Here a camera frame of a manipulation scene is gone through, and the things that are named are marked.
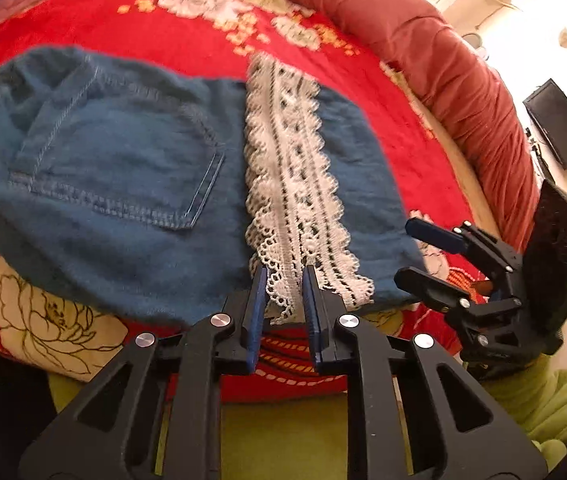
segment black device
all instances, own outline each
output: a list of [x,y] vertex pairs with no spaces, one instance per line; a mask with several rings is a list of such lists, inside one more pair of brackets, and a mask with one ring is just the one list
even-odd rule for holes
[[532,121],[560,162],[567,170],[567,97],[557,84],[549,79],[537,88],[523,104]]
[[[463,254],[490,278],[489,301],[481,304],[418,269],[395,275],[400,288],[445,314],[474,375],[512,373],[561,345],[556,329],[567,316],[567,197],[552,184],[544,183],[523,256],[470,222],[450,232],[410,219],[406,230]],[[551,298],[537,289],[548,269],[557,282]],[[249,374],[255,368],[266,281],[260,266],[249,292],[231,294],[222,312],[182,335],[137,336],[26,450],[20,478],[218,480],[218,380],[221,374]],[[311,266],[303,271],[302,289],[316,372],[348,380],[349,480],[546,477],[545,460],[524,432],[430,335],[408,341],[382,334],[346,311],[338,294],[322,290]],[[538,311],[536,301],[538,306],[550,301],[550,311]],[[157,474],[166,389],[177,372],[165,459]],[[548,479],[567,480],[566,468]]]

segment folded blue cloth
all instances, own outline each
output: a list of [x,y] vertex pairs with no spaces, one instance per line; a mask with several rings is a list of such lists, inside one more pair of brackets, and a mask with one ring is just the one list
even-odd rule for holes
[[[377,140],[352,102],[314,99],[358,276],[376,308],[405,303],[394,272],[423,260]],[[245,126],[240,81],[78,48],[14,58],[0,67],[0,253],[33,285],[128,318],[220,310],[254,253]]]

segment lace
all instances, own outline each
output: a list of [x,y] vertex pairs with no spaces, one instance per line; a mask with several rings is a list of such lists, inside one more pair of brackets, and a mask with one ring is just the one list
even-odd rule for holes
[[268,267],[268,311],[273,324],[303,320],[301,276],[314,265],[319,286],[341,295],[352,310],[372,303],[374,283],[357,274],[341,225],[337,180],[321,151],[319,85],[307,74],[264,53],[252,57],[247,81],[246,182],[252,223],[246,240]]

